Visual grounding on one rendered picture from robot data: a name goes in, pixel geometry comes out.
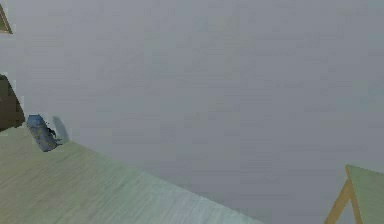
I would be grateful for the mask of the dark brown cabinet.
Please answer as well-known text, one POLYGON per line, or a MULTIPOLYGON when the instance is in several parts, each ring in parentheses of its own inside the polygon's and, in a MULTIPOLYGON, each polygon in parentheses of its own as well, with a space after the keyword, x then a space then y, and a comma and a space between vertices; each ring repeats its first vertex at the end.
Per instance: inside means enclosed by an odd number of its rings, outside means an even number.
POLYGON ((0 74, 0 132, 25 122, 21 104, 5 75, 0 74))

